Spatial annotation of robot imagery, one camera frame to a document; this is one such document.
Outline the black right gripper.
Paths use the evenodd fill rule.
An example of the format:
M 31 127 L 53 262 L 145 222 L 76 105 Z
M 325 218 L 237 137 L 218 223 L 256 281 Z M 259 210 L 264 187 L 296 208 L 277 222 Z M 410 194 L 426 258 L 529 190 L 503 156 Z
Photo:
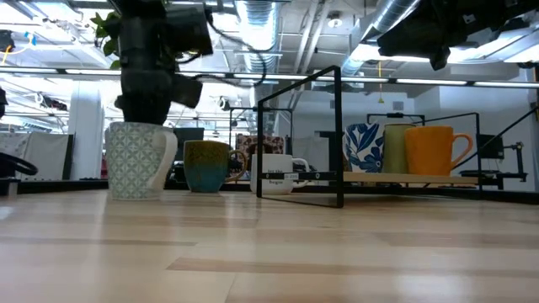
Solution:
M 414 56 L 430 59 L 434 70 L 447 64 L 450 48 L 488 27 L 499 27 L 508 18 L 506 0 L 425 0 L 421 13 L 414 11 L 391 29 L 391 37 L 377 39 L 382 56 Z M 423 21 L 429 33 L 415 37 Z

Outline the white green patterned mug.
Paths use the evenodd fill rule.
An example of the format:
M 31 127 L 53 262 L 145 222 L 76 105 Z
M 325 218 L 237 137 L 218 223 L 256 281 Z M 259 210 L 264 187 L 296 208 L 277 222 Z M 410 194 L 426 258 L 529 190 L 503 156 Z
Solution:
M 178 150 L 171 128 L 113 122 L 105 132 L 109 196 L 115 200 L 159 200 Z

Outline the olive teal glazed mug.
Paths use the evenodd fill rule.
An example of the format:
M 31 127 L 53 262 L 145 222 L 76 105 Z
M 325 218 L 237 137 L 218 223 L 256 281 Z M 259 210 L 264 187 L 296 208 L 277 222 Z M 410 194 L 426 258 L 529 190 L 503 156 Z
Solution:
M 232 155 L 241 160 L 237 175 L 228 177 Z M 219 141 L 194 140 L 184 143 L 184 176 L 191 192 L 217 193 L 224 183 L 240 179 L 247 170 L 248 159 L 239 150 Z

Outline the pale yellow-green mug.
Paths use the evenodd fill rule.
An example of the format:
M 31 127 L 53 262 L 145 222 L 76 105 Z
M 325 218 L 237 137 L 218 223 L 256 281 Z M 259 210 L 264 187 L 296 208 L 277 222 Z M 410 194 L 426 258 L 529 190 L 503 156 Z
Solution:
M 394 123 L 384 126 L 383 168 L 384 173 L 408 172 L 405 131 L 413 124 Z

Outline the orange ceramic mug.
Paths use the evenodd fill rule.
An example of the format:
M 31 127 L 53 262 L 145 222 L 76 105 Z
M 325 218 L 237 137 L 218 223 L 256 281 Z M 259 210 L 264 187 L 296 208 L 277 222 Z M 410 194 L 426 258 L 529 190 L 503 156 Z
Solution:
M 453 145 L 462 138 L 465 150 L 453 158 Z M 455 166 L 473 149 L 473 138 L 455 133 L 446 125 L 419 126 L 404 132 L 408 172 L 418 175 L 450 176 Z

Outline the blue floral white mug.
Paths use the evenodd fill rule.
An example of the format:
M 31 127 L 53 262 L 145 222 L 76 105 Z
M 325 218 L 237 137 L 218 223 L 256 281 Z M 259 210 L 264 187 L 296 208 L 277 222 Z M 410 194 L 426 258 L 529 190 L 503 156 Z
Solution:
M 345 128 L 343 153 L 354 173 L 380 173 L 383 167 L 384 132 L 380 124 L 352 124 Z

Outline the white mug with black text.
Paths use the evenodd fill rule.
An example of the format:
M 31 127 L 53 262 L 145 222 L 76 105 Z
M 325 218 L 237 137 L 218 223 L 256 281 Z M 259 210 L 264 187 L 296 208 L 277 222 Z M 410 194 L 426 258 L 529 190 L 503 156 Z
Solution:
M 263 173 L 291 173 L 293 164 L 300 162 L 308 165 L 308 162 L 302 158 L 293 158 L 286 154 L 262 154 Z M 250 189 L 257 193 L 257 154 L 251 156 L 251 179 Z M 290 194 L 295 188 L 302 188 L 308 184 L 308 181 L 294 182 L 292 179 L 263 179 L 262 194 L 284 195 Z

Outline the black computer monitor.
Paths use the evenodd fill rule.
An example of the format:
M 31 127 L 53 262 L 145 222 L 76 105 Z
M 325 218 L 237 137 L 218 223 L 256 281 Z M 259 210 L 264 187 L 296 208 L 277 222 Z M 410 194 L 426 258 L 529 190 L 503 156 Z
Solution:
M 178 148 L 175 161 L 182 161 L 184 159 L 184 143 L 186 141 L 200 141 L 204 138 L 204 128 L 174 128 L 173 133 L 178 140 Z

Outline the ceiling light strip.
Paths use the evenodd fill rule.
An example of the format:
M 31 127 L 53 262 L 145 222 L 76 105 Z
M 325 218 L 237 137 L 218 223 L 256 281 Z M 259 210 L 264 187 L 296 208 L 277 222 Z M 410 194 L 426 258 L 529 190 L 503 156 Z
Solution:
M 301 82 L 333 82 L 339 71 L 337 66 L 331 66 L 312 75 L 302 74 L 266 74 L 241 72 L 178 72 L 186 77 L 219 77 L 230 80 L 265 80 L 265 81 L 293 81 Z M 105 69 L 74 69 L 74 68 L 40 68 L 21 66 L 0 66 L 0 74 L 29 77 L 59 77 L 80 79 L 119 79 L 120 70 Z M 473 80 L 446 80 L 426 78 L 401 77 L 341 77 L 346 83 L 378 83 L 390 85 L 417 85 L 417 86 L 447 86 L 447 87 L 475 87 L 475 88 L 518 88 L 539 89 L 539 82 L 502 82 L 502 81 L 473 81 Z

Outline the potted green plant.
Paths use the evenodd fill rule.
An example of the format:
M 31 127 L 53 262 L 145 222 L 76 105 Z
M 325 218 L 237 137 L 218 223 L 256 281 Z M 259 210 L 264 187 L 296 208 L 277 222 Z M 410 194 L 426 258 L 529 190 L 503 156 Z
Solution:
M 111 55 L 116 56 L 110 65 L 111 70 L 120 70 L 120 54 L 118 51 L 118 39 L 114 38 L 109 31 L 104 27 L 113 21 L 119 21 L 120 15 L 116 12 L 109 13 L 104 19 L 99 13 L 96 13 L 90 21 L 96 26 L 94 45 L 101 49 L 106 57 Z

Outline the black metal rack wooden shelf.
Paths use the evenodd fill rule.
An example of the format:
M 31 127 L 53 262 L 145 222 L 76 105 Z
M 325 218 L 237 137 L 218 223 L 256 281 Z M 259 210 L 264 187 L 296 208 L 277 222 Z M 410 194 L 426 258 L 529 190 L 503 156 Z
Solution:
M 269 74 L 267 71 L 262 71 L 261 74 L 249 73 L 247 78 L 254 80 L 254 86 L 257 87 L 269 80 L 291 80 L 292 84 L 286 88 L 282 88 L 262 99 L 257 103 L 257 159 L 253 162 L 257 168 L 256 177 L 256 196 L 259 199 L 264 197 L 263 181 L 264 180 L 283 180 L 291 178 L 292 180 L 322 180 L 332 181 L 333 186 L 326 188 L 310 189 L 310 194 L 336 194 L 336 200 L 330 204 L 331 208 L 344 207 L 344 196 L 346 194 L 385 194 L 385 195 L 441 195 L 451 197 L 449 189 L 433 188 L 433 183 L 443 184 L 474 184 L 478 186 L 478 198 L 483 195 L 483 180 L 477 176 L 469 177 L 442 177 L 442 176 L 426 176 L 413 174 L 383 174 L 383 173 L 353 173 L 346 172 L 343 165 L 342 152 L 342 136 L 343 136 L 343 111 L 342 111 L 342 83 L 343 82 L 379 82 L 396 84 L 398 80 L 392 77 L 342 77 L 341 68 L 339 66 L 329 66 L 316 72 L 312 75 L 286 75 L 286 74 Z M 334 129 L 336 132 L 335 143 L 338 150 L 336 151 L 337 168 L 334 172 L 320 173 L 265 173 L 263 171 L 263 157 L 266 153 L 263 150 L 263 114 L 269 109 L 264 104 L 273 98 L 279 97 L 281 94 L 294 90 L 304 84 L 313 81 L 332 82 L 334 84 Z

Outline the red patterned cushion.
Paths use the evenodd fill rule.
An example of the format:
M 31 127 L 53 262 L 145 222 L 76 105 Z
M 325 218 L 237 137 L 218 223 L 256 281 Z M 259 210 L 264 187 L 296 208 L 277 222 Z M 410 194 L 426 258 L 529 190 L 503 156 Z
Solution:
M 245 155 L 251 155 L 258 149 L 258 137 L 237 135 L 236 148 Z M 279 136 L 262 136 L 263 152 L 273 154 L 283 154 L 285 141 Z

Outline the black clamp stand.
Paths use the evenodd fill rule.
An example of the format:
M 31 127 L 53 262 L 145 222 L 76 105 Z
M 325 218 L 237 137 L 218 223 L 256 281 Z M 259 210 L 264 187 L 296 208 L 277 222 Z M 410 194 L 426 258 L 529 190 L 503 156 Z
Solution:
M 504 181 L 506 179 L 518 179 L 524 183 L 527 180 L 527 175 L 524 171 L 523 164 L 523 148 L 524 144 L 521 141 L 517 141 L 512 145 L 505 145 L 501 136 L 494 135 L 477 135 L 479 144 L 479 157 L 484 159 L 504 160 L 504 152 L 506 150 L 512 150 L 516 154 L 516 172 L 501 172 L 496 170 L 463 170 L 460 171 L 462 177 L 477 178 L 482 182 L 482 185 L 496 186 L 499 190 L 504 190 Z

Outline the silver ceiling duct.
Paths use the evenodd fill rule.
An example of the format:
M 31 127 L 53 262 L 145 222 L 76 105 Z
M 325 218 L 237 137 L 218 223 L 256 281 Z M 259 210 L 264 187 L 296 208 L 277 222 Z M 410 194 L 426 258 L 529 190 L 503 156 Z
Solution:
M 239 32 L 242 40 L 255 50 L 272 52 L 277 49 L 279 4 L 262 0 L 236 0 Z M 245 55 L 245 65 L 249 72 L 275 71 L 277 56 Z

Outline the black table frame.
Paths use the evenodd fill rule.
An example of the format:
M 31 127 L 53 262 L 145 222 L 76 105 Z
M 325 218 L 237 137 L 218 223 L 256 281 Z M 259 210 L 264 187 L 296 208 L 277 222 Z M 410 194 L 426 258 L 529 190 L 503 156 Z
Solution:
M 18 181 L 17 194 L 41 194 L 54 192 L 69 192 L 82 190 L 108 189 L 106 180 L 89 179 L 78 181 Z M 7 179 L 0 179 L 0 195 L 7 193 Z M 186 183 L 166 183 L 166 190 L 188 190 Z M 294 193 L 308 194 L 335 194 L 335 187 L 330 186 L 306 186 L 294 189 Z M 248 184 L 226 183 L 221 186 L 221 191 L 249 192 Z M 460 199 L 484 199 L 498 202 L 508 202 L 524 205 L 539 205 L 539 193 L 521 191 L 497 191 L 484 189 L 479 193 L 478 189 L 464 188 L 412 188 L 412 187 L 353 187 L 345 186 L 344 194 L 387 194 L 387 195 L 433 195 L 446 196 Z

